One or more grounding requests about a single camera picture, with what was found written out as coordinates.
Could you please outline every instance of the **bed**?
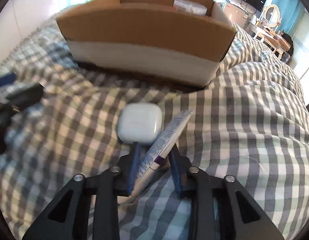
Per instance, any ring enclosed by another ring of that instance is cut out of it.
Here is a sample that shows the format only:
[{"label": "bed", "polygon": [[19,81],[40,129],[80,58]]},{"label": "bed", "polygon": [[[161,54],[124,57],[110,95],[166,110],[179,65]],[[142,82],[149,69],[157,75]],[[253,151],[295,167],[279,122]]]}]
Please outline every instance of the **bed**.
[{"label": "bed", "polygon": [[[8,94],[29,82],[45,86],[41,103],[14,117],[0,155],[0,207],[17,240],[75,174],[100,174],[128,154],[118,141],[127,103],[158,104],[168,123],[192,109],[178,148],[208,174],[235,176],[285,239],[309,218],[309,114],[293,70],[263,43],[238,33],[206,89],[166,86],[91,71],[74,63],[54,19],[1,64],[17,74]],[[190,201],[174,192],[170,171],[134,203],[118,208],[121,239],[187,239]],[[89,219],[92,232],[93,205]]]}]

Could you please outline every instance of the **toothpaste tube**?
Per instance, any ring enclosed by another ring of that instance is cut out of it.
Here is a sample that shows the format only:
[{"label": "toothpaste tube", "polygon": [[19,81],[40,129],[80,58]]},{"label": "toothpaste tube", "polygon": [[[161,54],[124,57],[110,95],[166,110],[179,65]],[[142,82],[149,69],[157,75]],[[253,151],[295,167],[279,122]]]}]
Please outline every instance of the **toothpaste tube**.
[{"label": "toothpaste tube", "polygon": [[164,162],[172,147],[180,137],[191,114],[191,111],[180,112],[159,135],[139,164],[139,170],[136,175],[136,182],[131,196],[118,197],[119,205],[132,202],[146,188],[155,175],[156,170]]}]

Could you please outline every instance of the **checkered blanket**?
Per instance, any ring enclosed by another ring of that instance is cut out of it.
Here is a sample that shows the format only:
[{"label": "checkered blanket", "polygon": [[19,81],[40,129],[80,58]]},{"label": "checkered blanket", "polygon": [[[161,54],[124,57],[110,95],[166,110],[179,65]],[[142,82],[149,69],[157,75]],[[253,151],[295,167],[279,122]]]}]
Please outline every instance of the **checkered blanket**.
[{"label": "checkered blanket", "polygon": [[[24,40],[0,74],[13,70],[17,86],[41,82],[46,93],[14,117],[0,156],[0,207],[16,239],[72,176],[100,174],[128,153],[115,128],[126,104],[141,101],[158,104],[165,123],[193,109],[181,154],[210,175],[237,177],[292,239],[309,217],[309,114],[290,67],[236,28],[216,77],[189,94],[80,69],[54,20]],[[123,240],[187,239],[190,202],[174,192],[170,171],[118,212]]]}]

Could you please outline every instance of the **triangular cutout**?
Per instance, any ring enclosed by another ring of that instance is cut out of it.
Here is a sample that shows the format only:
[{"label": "triangular cutout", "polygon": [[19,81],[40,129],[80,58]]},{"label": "triangular cutout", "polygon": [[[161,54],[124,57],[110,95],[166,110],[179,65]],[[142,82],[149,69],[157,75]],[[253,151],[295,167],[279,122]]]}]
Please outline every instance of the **triangular cutout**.
[{"label": "triangular cutout", "polygon": [[72,198],[73,190],[69,190],[63,198],[59,201],[59,203],[55,206],[55,208],[50,212],[48,218],[50,220],[54,220],[60,223],[65,222],[67,217],[68,209],[70,206],[70,201]]},{"label": "triangular cutout", "polygon": [[236,197],[239,204],[242,222],[244,224],[260,220],[260,216],[240,191],[236,191]]}]

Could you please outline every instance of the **open box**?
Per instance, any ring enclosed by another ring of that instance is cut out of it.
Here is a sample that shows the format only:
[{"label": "open box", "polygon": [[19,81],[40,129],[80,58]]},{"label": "open box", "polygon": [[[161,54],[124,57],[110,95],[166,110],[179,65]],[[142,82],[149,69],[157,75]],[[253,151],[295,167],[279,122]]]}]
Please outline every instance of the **open box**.
[{"label": "open box", "polygon": [[92,0],[57,23],[78,63],[204,87],[236,30],[213,0],[189,1],[206,16],[176,11],[174,0]]}]

